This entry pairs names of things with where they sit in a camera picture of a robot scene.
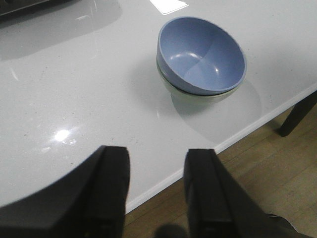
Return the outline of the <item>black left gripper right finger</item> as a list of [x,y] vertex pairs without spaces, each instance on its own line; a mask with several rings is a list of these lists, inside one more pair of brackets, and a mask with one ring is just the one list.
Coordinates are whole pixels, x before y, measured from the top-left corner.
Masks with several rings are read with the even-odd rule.
[[266,214],[212,149],[190,149],[184,164],[192,238],[304,238],[286,219]]

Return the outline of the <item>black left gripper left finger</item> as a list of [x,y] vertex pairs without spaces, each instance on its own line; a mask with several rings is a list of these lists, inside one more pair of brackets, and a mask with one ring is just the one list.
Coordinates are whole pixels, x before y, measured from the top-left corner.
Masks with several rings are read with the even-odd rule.
[[127,148],[101,146],[51,185],[0,209],[3,238],[120,238],[130,182]]

